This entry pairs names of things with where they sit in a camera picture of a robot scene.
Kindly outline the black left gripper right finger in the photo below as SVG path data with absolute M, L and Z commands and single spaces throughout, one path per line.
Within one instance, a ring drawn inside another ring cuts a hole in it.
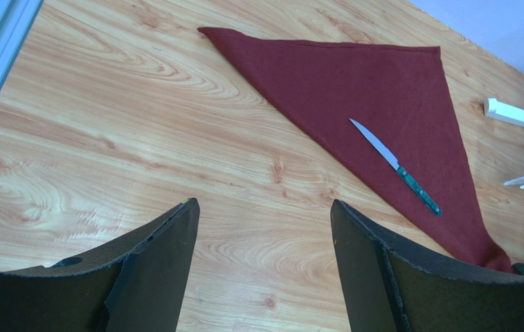
M 336 200 L 332 239 L 353 331 L 524 331 L 524 276 L 441 255 Z

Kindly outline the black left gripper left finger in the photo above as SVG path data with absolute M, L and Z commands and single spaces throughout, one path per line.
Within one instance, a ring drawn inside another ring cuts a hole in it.
M 0 331 L 174 331 L 199 213 L 187 199 L 51 267 L 0 273 Z

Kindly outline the dark red cloth napkin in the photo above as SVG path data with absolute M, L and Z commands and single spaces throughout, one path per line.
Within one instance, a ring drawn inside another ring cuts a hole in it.
M 456 259 L 509 273 L 486 230 L 440 48 L 201 32 L 271 105 Z M 434 215 L 349 121 L 368 128 L 442 209 Z

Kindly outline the green handled table knife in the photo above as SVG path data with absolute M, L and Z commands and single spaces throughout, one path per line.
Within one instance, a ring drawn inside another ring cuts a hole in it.
M 442 215 L 442 209 L 422 188 L 422 186 L 410 175 L 410 173 L 399 164 L 397 157 L 376 137 L 368 128 L 360 122 L 349 118 L 349 121 L 357 128 L 364 138 L 376 149 L 376 151 L 395 170 L 398 177 L 412 190 L 417 198 L 436 216 Z

